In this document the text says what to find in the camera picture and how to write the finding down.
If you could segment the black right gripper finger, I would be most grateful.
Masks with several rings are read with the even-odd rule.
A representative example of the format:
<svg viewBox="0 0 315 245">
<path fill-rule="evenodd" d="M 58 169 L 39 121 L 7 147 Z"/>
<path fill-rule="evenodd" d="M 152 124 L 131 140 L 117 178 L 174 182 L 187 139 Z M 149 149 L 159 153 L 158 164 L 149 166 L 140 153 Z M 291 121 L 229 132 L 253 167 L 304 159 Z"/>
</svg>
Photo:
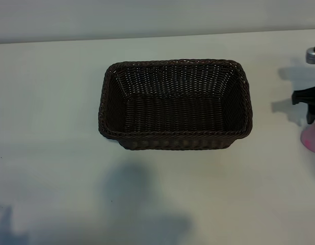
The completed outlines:
<svg viewBox="0 0 315 245">
<path fill-rule="evenodd" d="M 309 125 L 313 124 L 315 121 L 315 106 L 308 104 L 306 121 Z"/>
<path fill-rule="evenodd" d="M 315 105 L 315 87 L 295 90 L 292 94 L 292 104 L 306 103 L 308 105 Z"/>
</svg>

